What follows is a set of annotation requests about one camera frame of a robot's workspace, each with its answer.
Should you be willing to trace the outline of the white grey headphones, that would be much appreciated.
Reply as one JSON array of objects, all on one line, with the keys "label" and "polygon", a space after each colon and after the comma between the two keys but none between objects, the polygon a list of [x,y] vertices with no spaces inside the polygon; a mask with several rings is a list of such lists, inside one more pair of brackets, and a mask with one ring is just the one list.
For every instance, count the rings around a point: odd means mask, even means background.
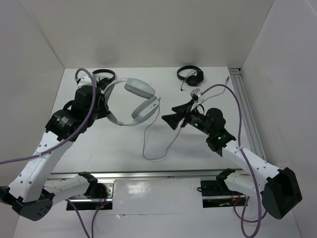
[{"label": "white grey headphones", "polygon": [[160,97],[148,83],[120,78],[104,90],[107,119],[118,126],[136,126],[151,118],[160,106]]}]

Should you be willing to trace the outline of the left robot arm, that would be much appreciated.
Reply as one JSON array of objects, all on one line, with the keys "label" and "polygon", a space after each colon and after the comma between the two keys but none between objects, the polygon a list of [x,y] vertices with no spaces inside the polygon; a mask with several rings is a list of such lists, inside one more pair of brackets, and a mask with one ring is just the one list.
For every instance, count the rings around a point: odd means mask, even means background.
[{"label": "left robot arm", "polygon": [[73,196],[106,199],[107,187],[88,172],[80,172],[53,184],[47,182],[57,163],[79,135],[105,116],[101,89],[91,82],[79,85],[74,100],[52,114],[42,140],[27,159],[24,169],[9,185],[0,188],[1,202],[10,205],[20,216],[38,221],[54,205]]}]

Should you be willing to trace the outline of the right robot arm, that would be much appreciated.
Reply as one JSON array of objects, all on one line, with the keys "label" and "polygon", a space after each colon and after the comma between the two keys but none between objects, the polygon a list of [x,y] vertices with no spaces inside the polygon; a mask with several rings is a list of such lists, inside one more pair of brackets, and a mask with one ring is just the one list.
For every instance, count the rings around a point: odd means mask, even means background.
[{"label": "right robot arm", "polygon": [[175,130],[191,125],[207,135],[208,147],[244,170],[241,175],[226,169],[217,176],[216,189],[221,194],[236,191],[259,200],[274,218],[282,219],[303,199],[295,173],[290,168],[281,169],[263,160],[239,145],[226,129],[226,120],[220,109],[208,109],[206,114],[191,109],[190,104],[172,108],[173,114],[161,118]]}]

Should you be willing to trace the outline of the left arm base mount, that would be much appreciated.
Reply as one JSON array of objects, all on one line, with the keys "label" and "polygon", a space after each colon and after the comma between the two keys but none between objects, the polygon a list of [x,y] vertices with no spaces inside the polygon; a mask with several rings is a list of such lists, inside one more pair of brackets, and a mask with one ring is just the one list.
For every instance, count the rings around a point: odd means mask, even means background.
[{"label": "left arm base mount", "polygon": [[91,196],[76,195],[69,198],[79,211],[95,211],[103,205],[102,210],[112,210],[114,194],[113,180],[100,180],[97,190]]}]

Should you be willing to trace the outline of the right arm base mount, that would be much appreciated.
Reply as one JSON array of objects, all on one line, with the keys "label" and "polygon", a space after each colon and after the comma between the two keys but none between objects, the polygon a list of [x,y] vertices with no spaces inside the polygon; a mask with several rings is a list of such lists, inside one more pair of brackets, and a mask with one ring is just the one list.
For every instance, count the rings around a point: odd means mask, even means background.
[{"label": "right arm base mount", "polygon": [[202,180],[197,191],[202,195],[203,208],[244,206],[246,197],[241,193],[221,190],[216,180]]}]

